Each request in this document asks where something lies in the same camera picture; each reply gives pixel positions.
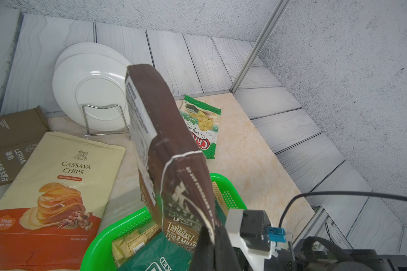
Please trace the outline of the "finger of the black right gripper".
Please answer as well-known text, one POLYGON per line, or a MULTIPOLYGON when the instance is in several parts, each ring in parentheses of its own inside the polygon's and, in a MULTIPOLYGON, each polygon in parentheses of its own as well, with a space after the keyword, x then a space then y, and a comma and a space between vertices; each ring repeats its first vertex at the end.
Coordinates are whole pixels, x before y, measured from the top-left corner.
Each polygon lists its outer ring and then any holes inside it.
POLYGON ((241 267, 224 226, 215 228, 215 270, 240 271, 241 267))
POLYGON ((214 249, 207 227, 202 227, 189 270, 215 271, 214 249))

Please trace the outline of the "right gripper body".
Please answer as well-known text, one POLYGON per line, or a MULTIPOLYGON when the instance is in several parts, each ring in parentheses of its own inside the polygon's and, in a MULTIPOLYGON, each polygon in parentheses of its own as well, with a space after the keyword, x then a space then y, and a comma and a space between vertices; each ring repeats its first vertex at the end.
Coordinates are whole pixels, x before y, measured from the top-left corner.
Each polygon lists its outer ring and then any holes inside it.
POLYGON ((265 261, 266 271, 407 271, 407 255, 378 255, 375 250, 342 249, 321 237, 307 237, 296 247, 265 261))

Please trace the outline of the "green Real chips bag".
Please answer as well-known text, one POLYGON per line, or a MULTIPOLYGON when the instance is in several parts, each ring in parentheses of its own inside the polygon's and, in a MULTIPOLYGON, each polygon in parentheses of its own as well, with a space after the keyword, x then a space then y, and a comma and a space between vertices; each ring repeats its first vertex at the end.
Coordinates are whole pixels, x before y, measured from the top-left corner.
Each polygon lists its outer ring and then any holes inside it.
POLYGON ((195 248, 190 252, 177 243, 184 236, 181 227, 169 224, 168 231, 160 232, 118 270, 189 271, 195 248))

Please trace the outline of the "tan kraft chips bag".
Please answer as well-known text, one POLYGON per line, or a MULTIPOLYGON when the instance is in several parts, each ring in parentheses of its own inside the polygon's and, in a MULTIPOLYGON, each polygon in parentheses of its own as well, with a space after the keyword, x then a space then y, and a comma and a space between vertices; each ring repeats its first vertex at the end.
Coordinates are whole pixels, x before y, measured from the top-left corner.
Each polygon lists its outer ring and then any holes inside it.
MULTIPOLYGON (((215 195, 215 206, 218 219, 222 224, 226 223, 228 208, 216 182, 212 182, 215 195)), ((141 248, 147 245, 161 232, 160 227, 152 220, 144 226, 137 228, 131 233, 112 241, 111 249, 116 267, 119 269, 128 260, 135 256, 141 248)))

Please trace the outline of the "brown chips bag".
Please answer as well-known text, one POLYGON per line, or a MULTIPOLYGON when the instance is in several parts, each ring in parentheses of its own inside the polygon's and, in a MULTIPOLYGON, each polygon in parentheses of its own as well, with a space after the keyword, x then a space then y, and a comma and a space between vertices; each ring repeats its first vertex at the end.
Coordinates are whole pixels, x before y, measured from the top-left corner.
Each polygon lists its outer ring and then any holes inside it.
POLYGON ((166 238, 194 250, 202 228, 211 243, 218 219, 206 158, 160 73, 130 65, 125 76, 131 140, 142 200, 166 238))

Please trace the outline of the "green white acefood bag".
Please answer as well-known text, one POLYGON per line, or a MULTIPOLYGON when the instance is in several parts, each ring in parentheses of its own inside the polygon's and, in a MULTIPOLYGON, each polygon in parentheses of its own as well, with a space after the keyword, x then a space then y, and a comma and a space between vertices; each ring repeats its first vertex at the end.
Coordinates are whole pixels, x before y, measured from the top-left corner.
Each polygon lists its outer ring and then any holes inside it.
POLYGON ((221 109, 185 96, 179 111, 203 154, 215 159, 221 109))

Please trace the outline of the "cassava chips bag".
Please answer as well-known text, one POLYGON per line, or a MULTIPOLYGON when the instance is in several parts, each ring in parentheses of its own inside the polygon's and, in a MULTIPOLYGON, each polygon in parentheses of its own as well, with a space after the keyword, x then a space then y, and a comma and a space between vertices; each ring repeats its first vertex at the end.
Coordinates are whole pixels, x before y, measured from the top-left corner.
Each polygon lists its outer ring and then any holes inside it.
POLYGON ((125 148, 47 132, 0 199, 0 271, 78 270, 125 148))

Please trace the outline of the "green plastic basket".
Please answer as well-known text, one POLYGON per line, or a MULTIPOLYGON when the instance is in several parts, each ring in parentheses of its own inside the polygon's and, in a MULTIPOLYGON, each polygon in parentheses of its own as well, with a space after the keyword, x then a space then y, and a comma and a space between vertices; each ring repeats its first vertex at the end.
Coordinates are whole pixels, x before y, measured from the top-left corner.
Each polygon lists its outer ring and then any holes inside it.
MULTIPOLYGON (((218 185, 227 208, 243 209, 247 207, 232 182, 217 173, 210 175, 212 182, 218 185)), ((113 223, 103 230, 89 245, 80 269, 82 271, 116 271, 117 267, 111 251, 113 240, 141 228, 152 221, 147 208, 143 207, 131 215, 113 223)))

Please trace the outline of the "white plate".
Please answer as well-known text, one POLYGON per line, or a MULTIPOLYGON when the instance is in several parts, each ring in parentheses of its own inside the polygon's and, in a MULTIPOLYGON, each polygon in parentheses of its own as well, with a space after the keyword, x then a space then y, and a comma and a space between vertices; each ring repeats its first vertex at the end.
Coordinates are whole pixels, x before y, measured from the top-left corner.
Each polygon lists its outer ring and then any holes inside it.
MULTIPOLYGON (((76 123, 85 127, 82 104, 107 106, 119 104, 130 124, 125 93, 125 74, 130 65, 118 51, 97 43, 83 42, 66 48, 58 57, 53 75, 53 94, 61 110, 76 123)), ((115 108, 99 111, 87 108, 87 113, 115 114, 115 108)), ((95 119, 88 116, 92 131, 95 119)))

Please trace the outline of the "olive brown Lerna bag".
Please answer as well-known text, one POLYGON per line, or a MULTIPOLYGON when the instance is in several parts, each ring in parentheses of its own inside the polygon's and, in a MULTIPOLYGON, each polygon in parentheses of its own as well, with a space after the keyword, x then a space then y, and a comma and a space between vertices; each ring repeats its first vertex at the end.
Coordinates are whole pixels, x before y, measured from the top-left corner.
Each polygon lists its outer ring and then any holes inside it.
POLYGON ((41 107, 0 116, 0 186, 14 181, 49 131, 41 107))

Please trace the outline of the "metal corner post right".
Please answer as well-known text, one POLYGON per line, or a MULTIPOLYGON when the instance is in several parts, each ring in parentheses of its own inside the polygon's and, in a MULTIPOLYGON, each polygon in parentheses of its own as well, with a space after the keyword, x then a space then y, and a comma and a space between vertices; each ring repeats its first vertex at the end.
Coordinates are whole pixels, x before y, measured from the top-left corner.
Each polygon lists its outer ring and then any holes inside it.
POLYGON ((243 64, 240 72, 238 73, 233 85, 230 88, 230 92, 235 95, 236 92, 241 87, 244 79, 246 78, 249 70, 251 69, 253 63, 257 59, 258 55, 264 48, 265 44, 269 40, 274 28, 277 26, 279 20, 283 16, 286 8, 288 7, 291 0, 280 0, 278 1, 274 11, 271 13, 269 20, 264 25, 263 29, 261 30, 260 35, 258 36, 257 40, 255 41, 251 51, 249 52, 245 63, 243 64))

